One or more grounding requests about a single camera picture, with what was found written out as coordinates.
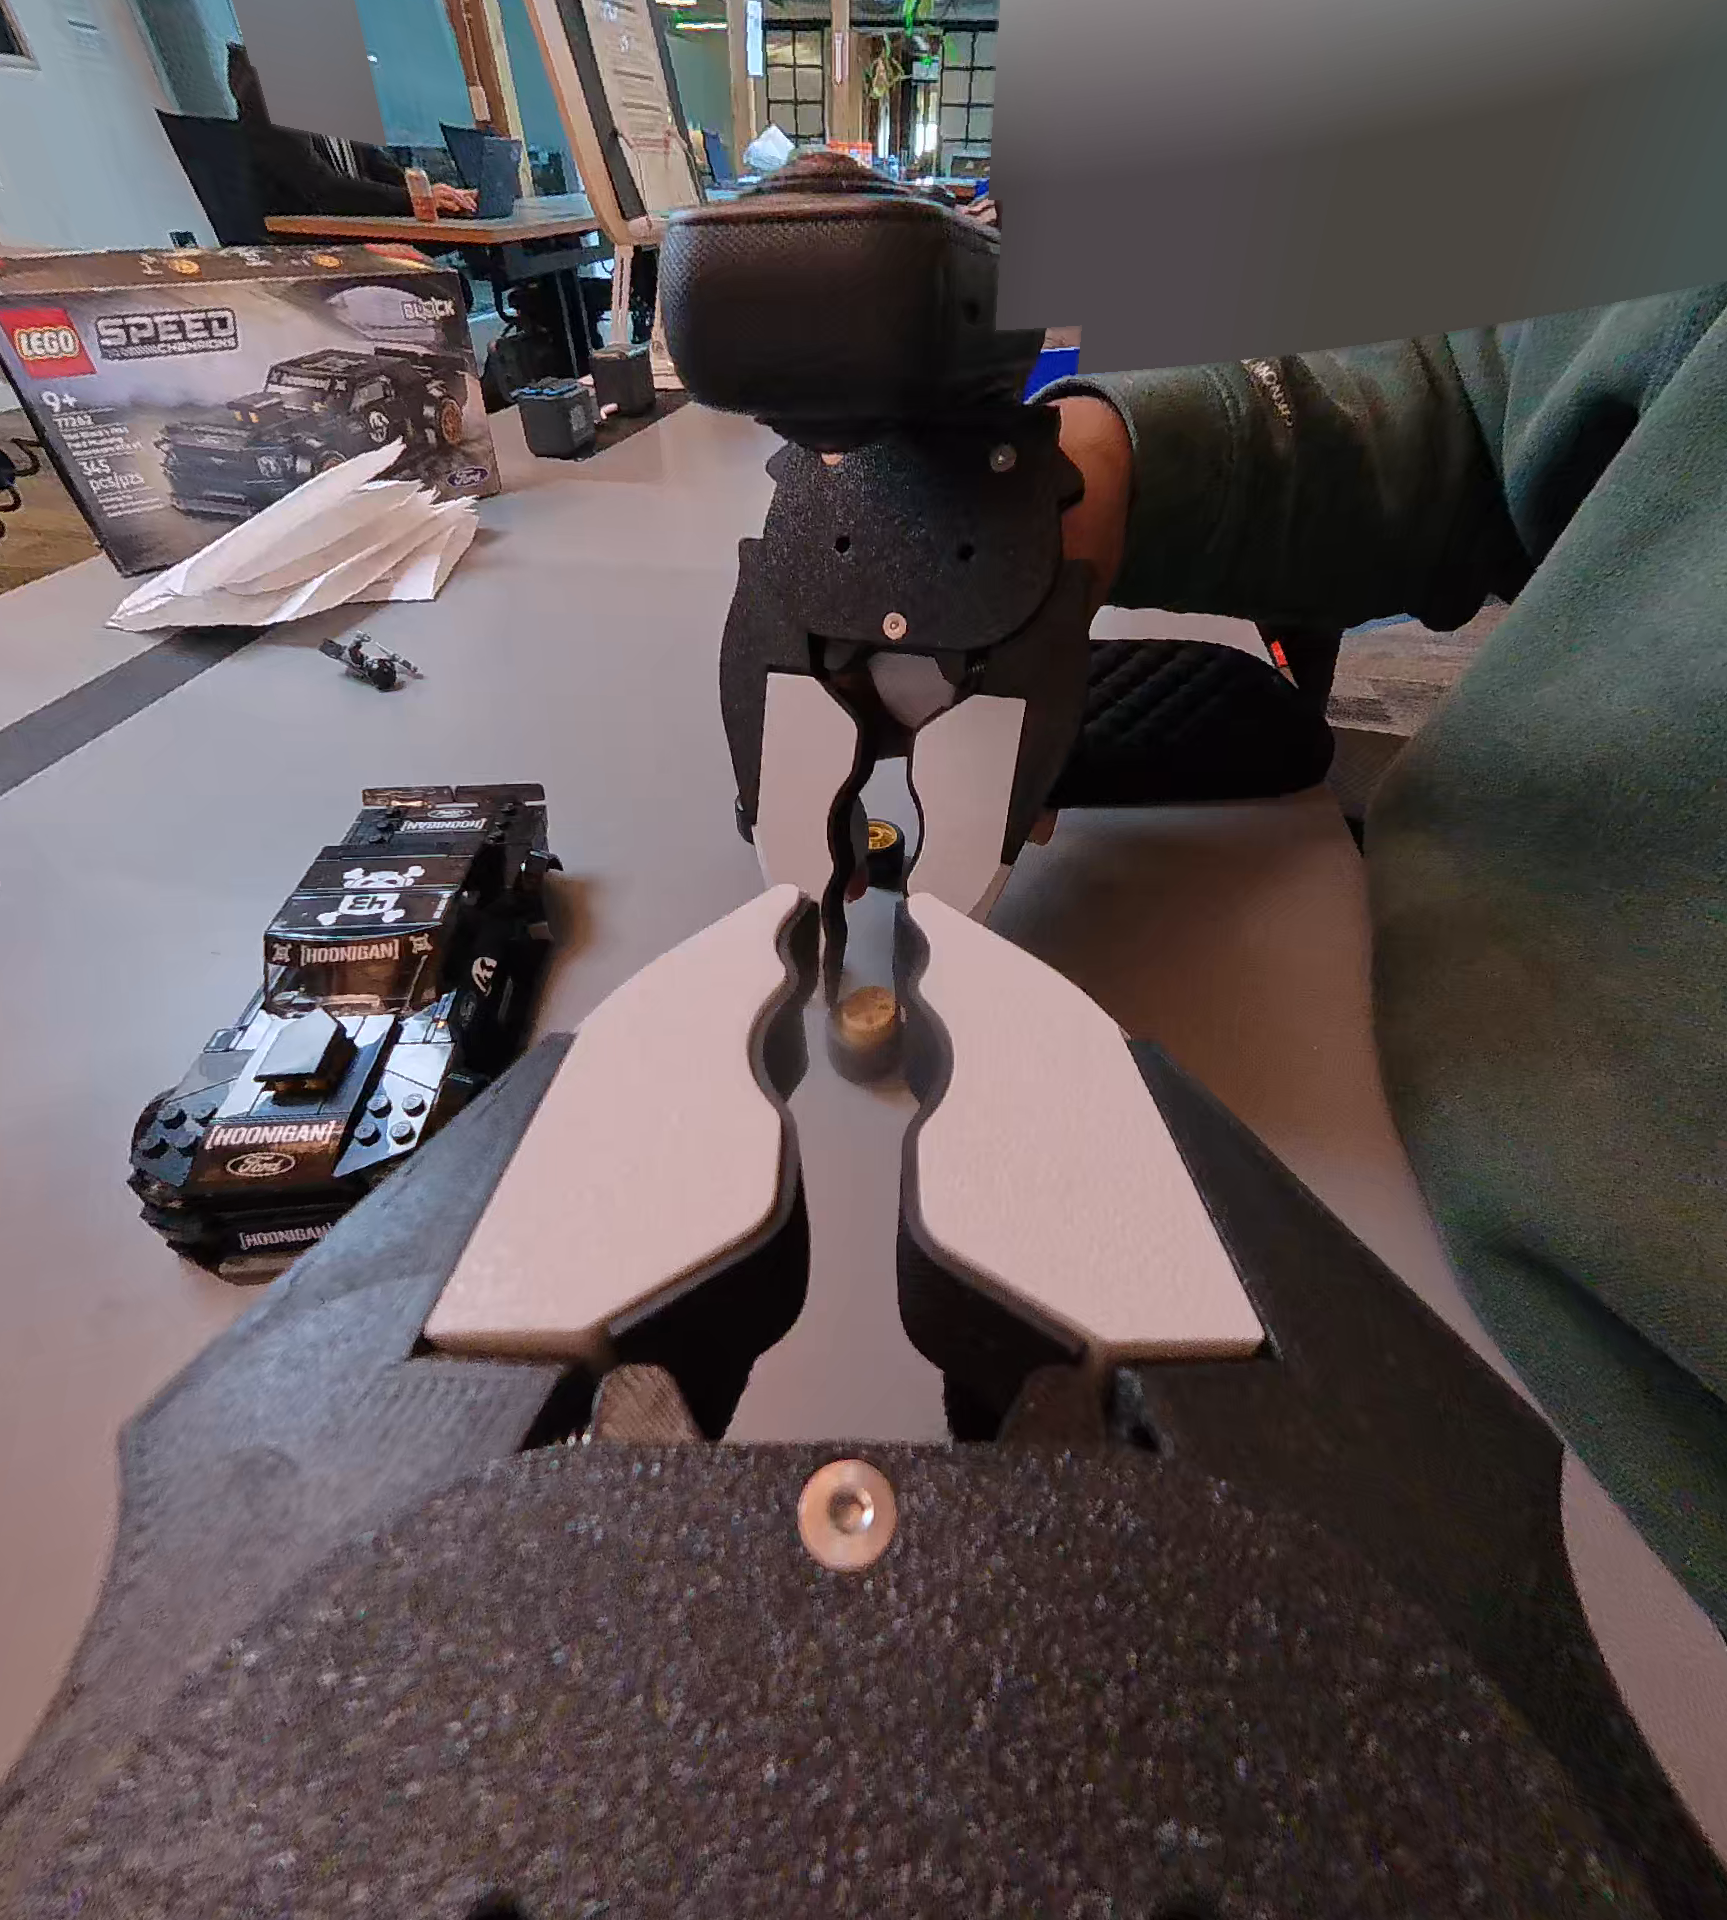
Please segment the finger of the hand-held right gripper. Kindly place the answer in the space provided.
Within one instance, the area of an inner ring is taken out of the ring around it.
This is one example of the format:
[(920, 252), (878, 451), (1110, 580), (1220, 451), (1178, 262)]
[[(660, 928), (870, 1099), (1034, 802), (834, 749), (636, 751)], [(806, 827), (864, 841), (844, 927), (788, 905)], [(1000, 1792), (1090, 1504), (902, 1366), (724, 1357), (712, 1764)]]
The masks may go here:
[(934, 715), (910, 746), (922, 836), (910, 895), (994, 902), (1014, 868), (1006, 852), (1020, 756), (1020, 700), (978, 692)]
[(770, 886), (824, 898), (848, 852), (858, 773), (858, 719), (814, 677), (766, 683), (754, 849)]

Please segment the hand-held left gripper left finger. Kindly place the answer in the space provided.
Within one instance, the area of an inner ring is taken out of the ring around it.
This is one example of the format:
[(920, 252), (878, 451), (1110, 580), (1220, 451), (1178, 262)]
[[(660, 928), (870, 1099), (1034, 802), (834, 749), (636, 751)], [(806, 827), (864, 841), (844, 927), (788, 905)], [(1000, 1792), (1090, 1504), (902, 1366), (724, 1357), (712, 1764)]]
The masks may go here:
[(814, 905), (792, 884), (616, 989), (574, 1036), (438, 1296), (474, 1358), (752, 1368), (802, 1315), (788, 1100), (808, 1068)]

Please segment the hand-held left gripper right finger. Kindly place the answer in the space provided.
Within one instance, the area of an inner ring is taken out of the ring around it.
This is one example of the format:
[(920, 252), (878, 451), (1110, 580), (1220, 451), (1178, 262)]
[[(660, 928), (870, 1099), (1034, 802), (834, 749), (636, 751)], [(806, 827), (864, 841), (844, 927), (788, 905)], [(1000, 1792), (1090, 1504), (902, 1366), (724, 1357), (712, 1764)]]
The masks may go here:
[(1234, 1363), (1264, 1328), (1116, 1022), (930, 893), (904, 905), (904, 1222), (1078, 1358)]

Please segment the black lego wheel gold hub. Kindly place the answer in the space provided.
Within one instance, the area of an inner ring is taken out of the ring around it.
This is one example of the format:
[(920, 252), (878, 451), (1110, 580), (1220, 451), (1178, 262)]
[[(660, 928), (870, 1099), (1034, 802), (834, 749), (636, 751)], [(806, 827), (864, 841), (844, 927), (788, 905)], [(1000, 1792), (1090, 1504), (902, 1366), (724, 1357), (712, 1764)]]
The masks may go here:
[(900, 895), (906, 886), (908, 842), (902, 827), (872, 815), (862, 801), (850, 815), (852, 864), (844, 884), (844, 905), (866, 893)]
[(888, 985), (868, 983), (828, 1008), (828, 1057), (840, 1074), (870, 1085), (896, 1072), (904, 1052), (904, 1008)]

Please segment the black lego car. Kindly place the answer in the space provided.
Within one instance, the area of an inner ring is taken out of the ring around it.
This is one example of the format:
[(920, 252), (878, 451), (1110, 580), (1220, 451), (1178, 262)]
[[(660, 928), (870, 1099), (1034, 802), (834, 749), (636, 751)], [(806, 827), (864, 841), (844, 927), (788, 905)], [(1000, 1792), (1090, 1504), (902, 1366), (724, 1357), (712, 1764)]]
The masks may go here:
[(262, 937), (258, 995), (136, 1123), (184, 1258), (300, 1257), (524, 1052), (550, 969), (546, 791), (372, 787)]

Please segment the black lego set box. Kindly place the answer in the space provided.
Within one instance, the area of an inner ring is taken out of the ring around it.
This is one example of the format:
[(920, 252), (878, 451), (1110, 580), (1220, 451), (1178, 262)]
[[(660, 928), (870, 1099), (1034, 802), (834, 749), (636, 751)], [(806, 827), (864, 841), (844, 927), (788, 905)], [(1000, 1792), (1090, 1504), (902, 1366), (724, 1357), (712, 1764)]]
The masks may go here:
[(0, 373), (125, 579), (318, 475), (500, 490), (460, 276), (402, 244), (0, 255)]

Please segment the person's right hand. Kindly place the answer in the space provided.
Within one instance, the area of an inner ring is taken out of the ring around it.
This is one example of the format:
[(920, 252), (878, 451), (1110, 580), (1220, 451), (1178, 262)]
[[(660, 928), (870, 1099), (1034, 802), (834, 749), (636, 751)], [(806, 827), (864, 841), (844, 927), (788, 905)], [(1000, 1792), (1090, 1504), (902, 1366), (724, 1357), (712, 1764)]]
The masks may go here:
[(1080, 499), (1062, 518), (1064, 555), (1088, 570), (1090, 617), (1106, 604), (1124, 558), (1134, 505), (1136, 454), (1116, 409), (1098, 397), (1050, 401), (1060, 451), (1082, 479)]

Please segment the black dimpled wrist rest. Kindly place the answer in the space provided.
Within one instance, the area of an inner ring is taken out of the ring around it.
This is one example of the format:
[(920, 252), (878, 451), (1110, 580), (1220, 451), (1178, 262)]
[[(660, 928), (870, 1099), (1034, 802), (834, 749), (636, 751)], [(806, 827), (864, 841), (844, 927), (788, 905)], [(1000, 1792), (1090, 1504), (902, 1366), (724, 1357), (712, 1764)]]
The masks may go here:
[(1098, 641), (1048, 806), (1280, 801), (1322, 787), (1332, 763), (1322, 704), (1282, 667), (1194, 639)]

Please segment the wooden office desk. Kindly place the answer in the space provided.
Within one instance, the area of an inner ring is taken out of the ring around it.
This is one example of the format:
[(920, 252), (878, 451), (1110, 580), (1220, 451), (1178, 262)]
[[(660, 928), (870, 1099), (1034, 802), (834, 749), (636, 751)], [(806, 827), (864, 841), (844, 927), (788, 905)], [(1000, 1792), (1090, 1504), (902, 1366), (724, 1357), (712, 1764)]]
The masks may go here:
[(506, 337), (560, 346), (570, 379), (586, 376), (602, 346), (642, 344), (628, 251), (612, 242), (584, 195), (522, 199), (502, 218), (276, 213), (264, 227), (292, 242), (412, 246), (430, 258), (462, 258), (468, 276), (492, 289), (510, 324)]

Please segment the clear plastic parts bag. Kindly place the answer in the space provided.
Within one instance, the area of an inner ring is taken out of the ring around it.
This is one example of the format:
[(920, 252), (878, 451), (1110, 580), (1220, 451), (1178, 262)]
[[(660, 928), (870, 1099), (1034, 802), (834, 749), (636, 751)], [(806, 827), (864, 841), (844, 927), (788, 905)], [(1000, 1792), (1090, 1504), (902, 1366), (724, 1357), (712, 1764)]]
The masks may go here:
[(262, 630), (344, 607), (430, 602), (476, 540), (478, 505), (388, 479), (402, 454), (386, 445), (310, 479), (142, 582), (109, 627)]

